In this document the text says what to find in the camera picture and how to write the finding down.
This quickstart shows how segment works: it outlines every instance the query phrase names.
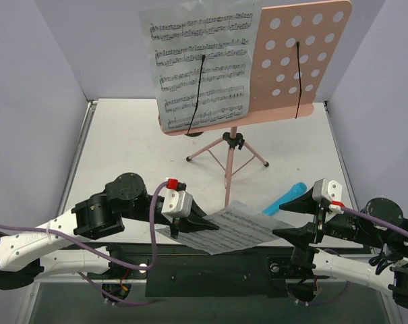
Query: cable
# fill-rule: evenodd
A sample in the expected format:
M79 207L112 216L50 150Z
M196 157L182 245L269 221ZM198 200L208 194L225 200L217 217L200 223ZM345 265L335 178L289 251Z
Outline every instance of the cable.
M153 303L153 302L128 302L128 301L123 300L121 298L115 297L114 295L112 295L112 294L108 293L107 291L103 290L97 283L92 281L89 277L84 275L82 272L78 272L78 275L80 275L83 279L85 279L91 286L95 287L97 290L102 292L102 294L104 294L105 296L108 296L109 298L119 302L120 304L122 304L122 306L146 306L146 305L150 305L150 304Z
M156 209L156 203L157 203L157 196L160 193L160 191L168 184L168 182L163 182L160 184L156 191L154 192L153 197L151 198L151 203L150 203L150 215L149 215L149 223L150 223L150 237L151 237L151 253L152 253L152 262L148 266L141 267L139 265L133 265L131 263L118 260L116 258L113 258L109 255L105 255L102 252L99 252L88 245L80 242L79 240L72 238L71 236L68 236L67 234L64 234L63 232L57 231L55 229L50 229L49 233L58 235L65 240L68 240L69 242L75 244L76 246L79 246L80 248L83 248L84 250L87 250L95 255L98 255L100 258L103 258L105 260L111 261L112 263L115 263L116 265L121 265L122 267L128 268L128 269L133 269L133 270L151 270L157 263L157 243L156 243L156 231L154 228L154 210ZM35 228L35 227L18 227L18 226L6 226L6 225L0 225L0 228L3 230L9 230L9 231L19 231L19 232L40 232L40 233L46 233L47 230L45 228Z
M193 119L195 119L196 112L198 111L199 91L200 91L199 89L200 89L200 87L201 87L202 67L204 66L204 61L205 61L205 54L202 54L202 58L201 58L201 68L200 68L200 71L199 71L199 81L198 81L198 94L196 95L195 112L193 113L192 120L190 121L189 130L187 131L188 134L189 134L189 132L190 132L190 128L191 128L192 123L193 123Z
M346 213L367 219L368 221L371 221L373 223L376 223L378 225L384 226L396 233L399 233L401 235L403 235L404 237L408 238L408 231L404 230L403 228L400 228L399 226L396 226L394 224L391 224L387 221L383 221L379 218L367 215L365 213L361 213L360 211L354 211L353 209L347 208L347 207L341 207L342 211L345 211Z
M299 42L297 42L297 60L298 60L298 78L299 78L299 97L298 97L297 113L295 114L296 119L298 117L299 102L301 101L301 95L303 94L303 88L301 87L301 69L299 68Z
M129 288L125 287L123 285L123 280L127 277L127 275L129 274L130 269L127 269L127 271L125 272L124 276L120 279L120 287L123 288L123 290L125 290L126 292L129 291Z

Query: black mounting bracket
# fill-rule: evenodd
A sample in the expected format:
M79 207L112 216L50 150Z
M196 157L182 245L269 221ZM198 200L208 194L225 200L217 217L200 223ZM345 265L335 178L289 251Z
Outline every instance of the black mounting bracket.
M229 145L229 148L231 149L235 149L235 147L237 147L238 145L238 149L241 150L245 142L242 133L237 133L236 137L232 138L229 132L225 132L222 138L223 140L226 140L226 142Z

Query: black cord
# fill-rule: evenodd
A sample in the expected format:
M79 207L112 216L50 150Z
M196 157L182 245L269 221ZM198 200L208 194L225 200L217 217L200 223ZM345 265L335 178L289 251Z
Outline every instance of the black cord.
M299 42L297 42L297 60L298 60L298 78L299 78L299 98L298 98L297 113L295 114L295 118L298 117L299 102L301 101L301 95L303 94L303 88L301 87L301 69L299 68Z
M192 120L190 121L189 130L187 131L187 133L188 133L188 134L189 134L189 132L190 132L190 128L191 128L192 123L193 123L193 119L195 119L196 111L198 110L198 103L199 103L199 89L200 89L200 87L201 87L202 66L204 66L204 61L205 61L205 54L202 54L201 68L200 68L200 71L199 71L199 81L198 81L198 94L196 95L196 106L195 106L195 112L193 113Z

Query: screw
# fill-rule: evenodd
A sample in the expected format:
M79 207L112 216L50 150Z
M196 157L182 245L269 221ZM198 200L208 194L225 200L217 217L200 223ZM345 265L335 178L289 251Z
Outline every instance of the screw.
M278 273L280 270L279 265L277 263L271 263L270 270L273 273Z

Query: blue object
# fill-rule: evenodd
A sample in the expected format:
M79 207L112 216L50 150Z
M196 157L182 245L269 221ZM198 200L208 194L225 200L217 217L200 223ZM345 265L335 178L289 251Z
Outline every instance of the blue object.
M302 196L303 194L305 194L306 191L307 186L303 182L298 182L297 184L294 184L290 191L288 191L282 197L274 201L270 206L266 207L263 213L269 216L273 216L280 210L279 207L281 204L288 203L289 201L292 201Z

